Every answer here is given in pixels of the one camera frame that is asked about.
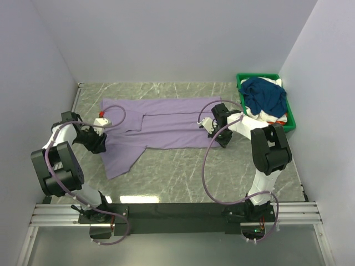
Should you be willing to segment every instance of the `blue cloth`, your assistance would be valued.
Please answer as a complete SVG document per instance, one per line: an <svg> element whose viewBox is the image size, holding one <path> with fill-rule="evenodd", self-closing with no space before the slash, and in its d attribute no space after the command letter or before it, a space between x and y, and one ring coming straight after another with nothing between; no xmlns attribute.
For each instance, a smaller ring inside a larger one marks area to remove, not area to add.
<svg viewBox="0 0 355 266"><path fill-rule="evenodd" d="M249 78L242 83L239 91L253 115L264 110L269 115L282 117L287 112L285 90L265 79Z"/></svg>

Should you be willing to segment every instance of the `purple hose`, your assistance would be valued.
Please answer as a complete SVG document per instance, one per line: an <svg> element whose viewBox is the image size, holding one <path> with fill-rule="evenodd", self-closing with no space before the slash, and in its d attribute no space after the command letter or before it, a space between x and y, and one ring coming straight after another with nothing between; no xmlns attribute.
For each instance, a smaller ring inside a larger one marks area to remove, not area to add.
<svg viewBox="0 0 355 266"><path fill-rule="evenodd" d="M49 162L49 158L48 158L48 154L49 154L49 150L51 147L53 147L53 144L56 140L56 138L58 137L58 134L60 132L60 130L67 126L67 125L70 125L70 124L80 124L80 125L88 125L88 126L93 126L93 127L100 127L100 128L110 128L110 127L115 127L115 126L118 126L120 124L122 124L122 122L124 121L124 119L126 118L126 111L124 110L124 108L120 105L112 105L112 106L109 106L107 108L105 108L103 111L107 110L108 108L111 108L111 107L119 107L123 110L123 118L122 120L117 123L116 125L112 125L112 126L98 126L98 125L93 125L93 124L89 124L89 123L84 123L84 122L81 122L81 121L69 121L69 122L65 122L63 124L61 124L59 126L58 129L56 129L55 133L54 133L54 136L53 136L53 139L50 141L48 147L46 148L45 152L44 152L44 159L45 159L45 163L47 164L47 167L48 167L48 171L50 172L50 174L52 175L52 177L56 180L56 182L58 183L58 185L62 188L62 190L67 193L68 195L74 197L76 196L75 194L71 193L70 190L68 190L68 188L60 181L60 179L57 177L57 175L55 174L53 168L52 168L52 165L50 164ZM111 243L104 243L104 242L100 242L98 240L93 240L95 243L98 243L99 245L114 245L114 244L117 244L119 242L121 242L123 239L126 238L126 236L128 236L129 234L129 231L130 231L130 224L128 222L128 219L118 213L113 213L113 212L107 212L107 211L102 211L100 209L96 209L96 208L93 208L89 205L88 202L86 202L85 200L83 200L82 198L80 198L79 196L76 196L77 197L77 201L81 202L82 204L84 205L87 205L88 207L90 207L91 209L93 209L94 211L96 212L99 212L99 213L103 213L103 214L108 214L108 215L112 215L112 216L116 216L117 218L120 218L120 219L123 219L126 223L127 223L127 229L124 233L124 235L118 239L117 241L114 241L114 242L111 242Z"/></svg>
<svg viewBox="0 0 355 266"><path fill-rule="evenodd" d="M212 104L212 103L220 102L220 101L226 101L226 102L228 102L228 103L232 103L232 104L235 104L235 105L237 105L237 106L240 106L240 104L235 103L235 102L233 102L233 101L229 101L229 100L217 100L217 101L212 101L212 102L210 102L209 104L207 104L207 105L201 110L200 115L199 115L199 118L198 118L199 122L200 122L200 116L201 116L203 110L204 110L208 105L210 105L210 104ZM229 123L228 125L225 125L224 127L222 127L222 128L213 136L213 138L212 138L212 140L211 140L209 146L207 147L206 154L205 154L204 160L203 160L203 162L202 162L202 171L201 171L202 185L204 186L205 192L206 192L206 194L210 197L210 199L213 200L214 202L217 202L217 203L221 204L221 205L234 205L234 204L238 204L238 203L241 203L241 202L243 202L243 201L246 201L246 200L248 200L248 199L250 199L250 198L252 198L252 197L255 197L255 196L257 196L257 195L261 195L261 194L271 194L271 195L273 196L273 198L275 199L275 201L276 201L276 215L275 215L276 219L275 219L275 222L273 223L271 229L264 235L264 237L262 237L262 238L256 240L256 242L259 242L259 241L262 241L262 240L266 239L266 238L271 234L271 232L272 232L273 230L275 230L275 227L276 227L276 224L277 224L277 221L278 221L278 209L279 209L278 199L277 199L276 195L275 195L274 193L270 192L270 191L260 191L260 192L254 193L254 194L252 194L252 195L249 195L249 196L247 196L247 197L245 197L245 198L242 198L242 199L240 199L240 200L238 200L238 201L223 202L223 201L220 201L220 200L218 200L218 199L216 199L216 198L214 198L214 197L212 196L212 194L209 192L209 190L208 190L208 188L207 188L206 180L205 180L205 165L206 165L207 155L209 154L209 151L210 151L210 149L211 149L211 146L212 146L213 142L214 142L215 139L222 133L222 131L224 131L225 129L227 129L229 126L234 125L234 124L238 123L239 121L241 121L241 120L243 119L243 116L244 116L244 114L242 114L237 120L235 120L235 121Z"/></svg>

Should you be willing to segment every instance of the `purple cable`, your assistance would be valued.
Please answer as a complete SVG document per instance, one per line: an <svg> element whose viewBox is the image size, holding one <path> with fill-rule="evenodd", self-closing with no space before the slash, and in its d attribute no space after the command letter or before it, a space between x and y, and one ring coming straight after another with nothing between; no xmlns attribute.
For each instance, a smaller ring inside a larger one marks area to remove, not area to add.
<svg viewBox="0 0 355 266"><path fill-rule="evenodd" d="M199 115L199 118L198 118L199 122L200 122L200 116L201 116L203 110L204 110L208 105L210 105L210 104L212 104L212 103L220 102L220 101L226 101L226 102L228 102L228 103L232 103L232 104L235 104L235 105L237 105L237 106L240 106L240 104L235 103L235 102L233 102L233 101L229 101L229 100L217 100L217 101L212 101L212 102L210 102L209 104L207 104L207 105L201 110L200 115ZM275 199L275 201L276 201L276 215L275 215L275 218L276 218L276 219L275 219L275 221L274 221L274 223L273 223L271 229L270 229L262 238L256 240L256 242L259 242L259 241L262 241L262 240L266 239L266 238L271 234L271 232L272 232L273 230L275 230L275 227L276 227L276 224L277 224L277 221L278 221L278 209L279 209L278 199L277 199L276 195L275 195L273 192L270 192L270 191L260 191L260 192L254 193L254 194L252 194L252 195L249 195L249 196L247 196L247 197L245 197L245 198L242 198L242 199L240 199L240 200L238 200L238 201L223 202L223 201L220 201L220 200L218 200L218 199L216 199L215 197L212 196L212 194L209 192L209 190L208 190L208 188L207 188L206 180L205 180L205 165L206 165L207 155L208 155L208 153L209 153L209 151L210 151L210 149L211 149L211 146L212 146L213 142L214 142L215 139L222 133L223 130L225 130L225 129L227 129L229 126L234 125L234 124L238 123L239 121L241 121L241 120L243 119L243 116L244 116L244 114L242 114L237 120L235 120L235 121L229 123L228 125L225 125L224 127L222 127L222 128L213 136L213 138L212 138L212 140L211 140L209 146L207 147L206 154L205 154L204 160L203 160L203 162L202 162L202 171L201 171L202 185L204 186L205 192L206 192L206 194L210 197L210 199L213 200L214 202L217 202L217 203L221 204L221 205L234 205L234 204L238 204L238 203L241 203L241 202L243 202L243 201L246 201L246 200L248 200L248 199L250 199L250 198L252 198L252 197L255 197L255 196L257 196L257 195L261 195L261 194L271 194L271 195L273 196L273 198Z"/></svg>
<svg viewBox="0 0 355 266"><path fill-rule="evenodd" d="M47 164L48 171L50 172L50 174L52 175L52 177L56 180L56 182L58 183L58 185L62 188L62 190L63 190L65 193L67 193L68 195L70 195L70 196L72 196L72 197L76 197L76 198L77 198L77 201L79 201L79 202L81 202L82 204L88 206L89 208L93 209L93 210L96 211L96 212L103 213L103 214L108 214L108 215L112 215L112 216L116 216L116 217L118 217L118 218L120 218L120 219L123 219L123 220L127 223L127 229L126 229L124 235L123 235L120 239L118 239L117 241L111 242L111 243L104 243L104 242L100 242L100 241L94 239L93 242L98 243L99 245L114 245L114 244L117 244L117 243L121 242L123 239L125 239L126 236L128 236L129 231L130 231L130 224L129 224L129 222L128 222L128 219L127 219L126 217L124 217L124 216L118 214L118 213L107 212L107 211L102 211L102 210L100 210L100 209L93 208L93 207L91 207L91 206L89 205L88 202L86 202L85 200L83 200L83 199L80 198L79 196L76 196L75 194L71 193L71 191L68 190L68 188L60 181L60 179L59 179L59 178L57 177L57 175L55 174L55 172L54 172L54 170L53 170L53 167L52 167L52 165L51 165L50 162L49 162L48 154L49 154L50 148L53 147L53 144L54 144L56 138L58 137L58 134L59 134L60 130L61 130L63 127L67 126L67 125L70 125L70 124L80 124L80 125L88 125L88 126L93 126L93 127L99 127L99 128L107 129L107 128L115 127L115 126L118 126L118 125L122 124L122 122L123 122L124 119L126 118L126 111L125 111L124 108L123 108L122 106L120 106L120 105L112 105L112 106L109 106L109 107L105 108L103 111L105 111L105 110L107 110L107 109L109 109L109 108L111 108L111 107L119 107L119 108L121 108L121 109L123 110L123 118L122 118L122 120L121 120L119 123L117 123L116 125L112 125L112 126L107 126L107 127L106 127L106 126L93 125L93 124L85 123L85 122L82 122L82 121L69 121L69 122L65 122L65 123L61 124L61 125L59 126L59 128L56 129L56 131L55 131L55 133L54 133L54 135L53 135L53 139L51 139L51 141L50 141L48 147L46 148L46 150L45 150L45 152L44 152L44 159L45 159L45 163Z"/></svg>

